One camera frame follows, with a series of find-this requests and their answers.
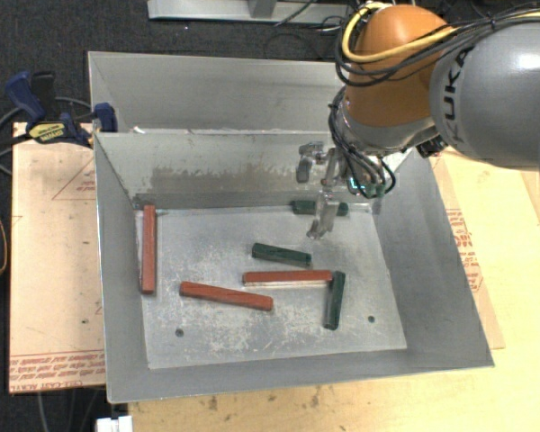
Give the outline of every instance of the black cable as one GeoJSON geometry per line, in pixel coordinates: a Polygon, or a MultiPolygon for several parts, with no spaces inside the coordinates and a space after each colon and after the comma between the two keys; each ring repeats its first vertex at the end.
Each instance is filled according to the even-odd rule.
{"type": "Polygon", "coordinates": [[[310,5],[316,3],[318,0],[309,0],[305,4],[303,4],[298,10],[296,10],[294,13],[292,13],[290,16],[282,19],[280,22],[277,22],[274,27],[281,26],[283,24],[289,23],[292,19],[299,16],[301,13],[303,13],[310,5]]]}
{"type": "MultiPolygon", "coordinates": [[[[362,155],[356,148],[349,146],[348,143],[344,140],[344,138],[338,133],[336,116],[342,102],[342,98],[344,97],[344,92],[344,88],[340,89],[334,97],[332,104],[330,105],[330,114],[328,116],[328,127],[330,129],[330,134],[332,135],[332,140],[344,155],[344,158],[346,159],[346,163],[348,165],[348,169],[350,170],[352,178],[354,179],[360,194],[367,199],[377,198],[377,195],[369,195],[362,189],[362,183],[356,173],[353,162],[357,163],[370,176],[371,182],[374,185],[385,186],[385,175],[383,173],[381,174],[383,170],[381,170],[369,157],[362,155]]],[[[384,194],[387,194],[395,186],[395,175],[381,157],[380,162],[383,169],[388,172],[392,180],[392,184],[389,187],[384,187],[384,194]]]]}
{"type": "Polygon", "coordinates": [[[84,413],[84,418],[82,419],[82,423],[80,424],[80,429],[78,432],[84,432],[84,428],[86,427],[86,424],[88,423],[88,420],[90,419],[90,413],[92,412],[92,408],[94,406],[96,397],[98,397],[98,394],[100,391],[95,390],[94,395],[92,396],[92,399],[88,403],[88,407],[86,408],[86,412],[84,413]]]}

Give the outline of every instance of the clamp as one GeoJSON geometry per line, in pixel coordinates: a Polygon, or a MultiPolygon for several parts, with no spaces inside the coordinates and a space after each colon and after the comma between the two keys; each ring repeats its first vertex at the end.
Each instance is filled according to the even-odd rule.
{"type": "MultiPolygon", "coordinates": [[[[20,72],[7,82],[5,91],[10,100],[30,116],[26,125],[26,135],[40,144],[66,142],[78,146],[92,147],[92,134],[74,123],[69,113],[63,112],[56,121],[46,121],[46,110],[30,87],[30,73],[20,72]]],[[[118,125],[114,109],[108,103],[94,107],[95,131],[116,132],[118,125]]]]}

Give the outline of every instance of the rectangular block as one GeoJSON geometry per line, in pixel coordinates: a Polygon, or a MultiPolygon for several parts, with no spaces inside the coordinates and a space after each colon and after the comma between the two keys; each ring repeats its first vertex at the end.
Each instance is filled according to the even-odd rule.
{"type": "Polygon", "coordinates": [[[342,311],[342,298],[344,296],[344,285],[346,283],[346,274],[334,272],[332,274],[332,283],[330,295],[328,297],[328,307],[326,310],[326,323],[324,328],[338,329],[340,323],[340,313],[342,311]]]}
{"type": "Polygon", "coordinates": [[[246,272],[242,275],[245,286],[270,284],[320,284],[332,280],[329,270],[288,270],[269,272],[246,272]]]}
{"type": "Polygon", "coordinates": [[[202,283],[181,282],[180,295],[188,298],[204,299],[206,301],[223,302],[259,311],[271,311],[274,300],[270,296],[241,292],[229,288],[220,288],[202,283]]]}
{"type": "Polygon", "coordinates": [[[273,247],[262,243],[254,244],[252,247],[252,257],[298,267],[309,267],[312,264],[312,255],[309,253],[282,247],[273,247]]]}
{"type": "Polygon", "coordinates": [[[140,290],[143,294],[154,294],[156,290],[156,207],[154,205],[144,206],[142,226],[140,290]]]}

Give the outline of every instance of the gray metal tray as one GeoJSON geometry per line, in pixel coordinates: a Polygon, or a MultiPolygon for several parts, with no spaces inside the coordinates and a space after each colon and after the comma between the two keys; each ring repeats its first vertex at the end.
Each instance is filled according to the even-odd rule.
{"type": "MultiPolygon", "coordinates": [[[[111,402],[492,365],[427,161],[409,154],[382,203],[370,211],[352,205],[322,240],[307,239],[311,219],[291,213],[288,202],[312,200],[320,188],[323,167],[312,169],[308,184],[296,184],[295,164],[299,145],[315,139],[328,145],[323,106],[338,88],[331,66],[108,53],[91,54],[90,62],[93,102],[111,101],[122,131],[146,131],[99,135],[94,144],[111,402]],[[188,130],[180,117],[191,120],[197,105],[191,92],[215,94],[204,84],[206,72],[214,79],[223,72],[229,92],[243,91],[245,65],[254,67],[257,81],[249,84],[244,109],[231,103],[219,111],[224,123],[215,132],[188,130]],[[185,76],[191,71],[194,77],[185,76]],[[170,92],[180,87],[178,73],[191,103],[173,95],[161,105],[168,85],[170,92]],[[312,96],[303,88],[309,77],[312,96]],[[257,82],[264,98],[257,97],[257,82]],[[140,109],[129,103],[134,90],[140,109]],[[273,121],[276,114],[264,106],[253,120],[257,102],[278,100],[284,91],[293,97],[278,115],[292,121],[273,121]],[[145,114],[148,123],[162,125],[145,127],[145,114]],[[232,120],[235,130],[223,130],[232,120]],[[159,214],[156,296],[141,296],[138,283],[143,203],[155,203],[159,214]],[[240,289],[246,269],[275,267],[249,256],[254,241],[308,249],[316,267],[347,273],[337,331],[321,327],[323,287],[265,290],[275,310],[264,315],[178,296],[181,280],[240,289]]],[[[216,111],[202,105],[192,120],[213,120],[216,111]]],[[[215,128],[210,124],[203,128],[215,128]]],[[[343,188],[338,197],[356,202],[343,188]]]]}

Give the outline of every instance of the cardboard sheet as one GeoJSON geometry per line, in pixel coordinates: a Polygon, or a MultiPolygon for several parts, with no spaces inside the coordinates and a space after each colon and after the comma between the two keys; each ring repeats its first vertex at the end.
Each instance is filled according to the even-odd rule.
{"type": "Polygon", "coordinates": [[[12,217],[9,391],[104,384],[92,150],[15,146],[12,217]]]}

